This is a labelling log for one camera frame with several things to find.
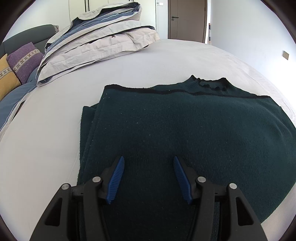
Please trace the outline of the dark green knit sweater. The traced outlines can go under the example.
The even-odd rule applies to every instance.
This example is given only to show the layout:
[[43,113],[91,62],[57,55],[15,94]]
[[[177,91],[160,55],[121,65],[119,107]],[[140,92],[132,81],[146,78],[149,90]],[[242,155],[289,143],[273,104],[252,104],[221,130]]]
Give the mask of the dark green knit sweater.
[[182,197],[174,157],[212,183],[236,183],[264,221],[295,184],[295,127],[271,97],[225,78],[107,85],[82,111],[78,183],[117,156],[125,169],[105,214],[110,239],[188,240],[197,208]]

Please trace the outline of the white bed sheet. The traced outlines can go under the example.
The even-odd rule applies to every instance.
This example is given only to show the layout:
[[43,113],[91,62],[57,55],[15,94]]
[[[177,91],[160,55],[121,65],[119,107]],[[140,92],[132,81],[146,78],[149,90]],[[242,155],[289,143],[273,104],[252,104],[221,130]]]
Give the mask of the white bed sheet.
[[195,76],[226,78],[232,85],[268,95],[295,120],[295,65],[291,76],[265,78],[217,47],[159,40],[138,52],[66,74],[27,97],[1,132],[1,216],[17,240],[29,240],[46,206],[79,171],[80,120],[86,105],[99,102],[109,84],[148,88]]

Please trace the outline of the blue pillow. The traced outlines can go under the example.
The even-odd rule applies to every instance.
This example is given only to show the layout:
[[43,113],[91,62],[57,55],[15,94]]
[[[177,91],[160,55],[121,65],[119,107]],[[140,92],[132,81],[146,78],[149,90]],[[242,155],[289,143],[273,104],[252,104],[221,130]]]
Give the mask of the blue pillow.
[[11,123],[21,103],[23,103],[29,94],[37,87],[37,69],[36,67],[29,75],[27,83],[17,87],[1,100],[1,135]]

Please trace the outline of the yellow patterned cushion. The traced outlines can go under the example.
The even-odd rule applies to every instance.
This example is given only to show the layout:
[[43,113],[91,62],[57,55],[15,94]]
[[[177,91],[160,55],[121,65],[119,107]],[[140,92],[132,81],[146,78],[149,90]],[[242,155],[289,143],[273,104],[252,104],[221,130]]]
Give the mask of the yellow patterned cushion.
[[21,85],[21,82],[10,68],[5,54],[1,58],[1,74],[0,74],[0,100],[2,100],[8,93]]

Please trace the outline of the purple patterned cushion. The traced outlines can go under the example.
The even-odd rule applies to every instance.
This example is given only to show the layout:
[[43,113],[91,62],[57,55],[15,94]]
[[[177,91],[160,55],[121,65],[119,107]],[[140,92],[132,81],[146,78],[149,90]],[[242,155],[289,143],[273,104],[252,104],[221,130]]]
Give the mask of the purple patterned cushion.
[[27,83],[30,74],[39,66],[43,54],[32,42],[23,45],[6,58],[21,84]]

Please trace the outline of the folded grey blue duvet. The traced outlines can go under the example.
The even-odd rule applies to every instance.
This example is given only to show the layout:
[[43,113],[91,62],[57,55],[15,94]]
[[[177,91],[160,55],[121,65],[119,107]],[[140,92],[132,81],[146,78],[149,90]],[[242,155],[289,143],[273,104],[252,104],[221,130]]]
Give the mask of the folded grey blue duvet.
[[130,1],[101,6],[75,18],[46,43],[37,85],[96,62],[140,51],[158,41],[156,29],[140,21],[141,13],[140,3]]

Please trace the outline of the brown wooden door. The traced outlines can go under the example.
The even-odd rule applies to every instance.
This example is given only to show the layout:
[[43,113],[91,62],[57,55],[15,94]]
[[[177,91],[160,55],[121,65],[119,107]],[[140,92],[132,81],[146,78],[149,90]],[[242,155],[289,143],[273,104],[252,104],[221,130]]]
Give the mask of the brown wooden door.
[[207,8],[206,0],[168,1],[168,38],[205,42]]

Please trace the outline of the upper wall switch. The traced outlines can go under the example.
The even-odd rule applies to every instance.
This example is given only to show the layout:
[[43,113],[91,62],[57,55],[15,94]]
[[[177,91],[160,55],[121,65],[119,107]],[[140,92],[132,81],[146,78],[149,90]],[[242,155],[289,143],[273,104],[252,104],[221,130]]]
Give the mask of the upper wall switch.
[[283,56],[286,60],[289,59],[289,54],[288,54],[286,51],[283,51],[283,52],[282,52],[282,56]]

